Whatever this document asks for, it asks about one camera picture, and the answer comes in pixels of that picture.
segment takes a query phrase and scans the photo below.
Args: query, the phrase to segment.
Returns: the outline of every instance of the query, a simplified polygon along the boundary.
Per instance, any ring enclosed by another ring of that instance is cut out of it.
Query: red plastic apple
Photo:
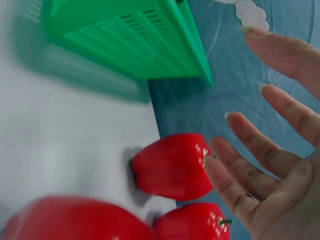
[[[229,240],[229,226],[218,205],[193,203],[155,220],[158,240]]]
[[[3,240],[154,240],[152,229],[124,209],[84,197],[32,202],[3,229]]]
[[[213,189],[204,170],[207,154],[209,148],[201,134],[167,136],[132,159],[135,182],[148,194],[177,201],[202,197]]]

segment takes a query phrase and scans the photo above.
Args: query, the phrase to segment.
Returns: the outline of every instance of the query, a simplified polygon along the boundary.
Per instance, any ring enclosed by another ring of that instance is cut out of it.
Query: green stem
[[[221,226],[222,224],[233,224],[234,221],[232,221],[232,219],[225,219],[223,221],[218,221],[218,225]]]

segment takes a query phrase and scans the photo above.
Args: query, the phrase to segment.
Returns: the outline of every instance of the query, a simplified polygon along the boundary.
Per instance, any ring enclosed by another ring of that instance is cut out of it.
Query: finger
[[[320,99],[320,51],[310,44],[246,27],[245,39],[252,51],[274,70],[296,79]]]
[[[244,115],[232,112],[226,121],[236,137],[252,153],[259,164],[280,179],[284,179],[290,170],[302,159],[262,134]]]
[[[225,166],[231,176],[253,197],[264,201],[277,187],[279,181],[264,174],[245,160],[225,139],[210,140],[210,148]]]
[[[314,147],[320,145],[320,116],[273,85],[260,88],[265,100]]]
[[[218,159],[205,156],[204,162],[205,172],[213,187],[229,210],[248,229],[260,203],[240,187]]]

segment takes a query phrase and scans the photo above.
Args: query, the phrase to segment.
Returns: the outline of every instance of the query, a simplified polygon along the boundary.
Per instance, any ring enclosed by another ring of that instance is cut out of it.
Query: human hand
[[[320,100],[320,51],[292,38],[244,28],[253,52],[267,65],[296,79]],[[213,187],[253,240],[320,238],[320,115],[273,85],[260,87],[266,101],[316,149],[308,158],[281,149],[239,112],[226,115],[229,127],[257,159],[279,179],[264,174],[225,139],[209,146],[205,157]]]

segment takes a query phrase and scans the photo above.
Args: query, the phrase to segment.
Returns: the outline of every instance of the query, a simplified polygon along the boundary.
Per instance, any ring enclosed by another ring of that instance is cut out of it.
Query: white table surface
[[[152,104],[78,90],[21,65],[11,40],[15,7],[0,0],[0,227],[47,194],[110,201],[147,221],[174,209],[175,201],[135,189],[127,165],[159,139]]]

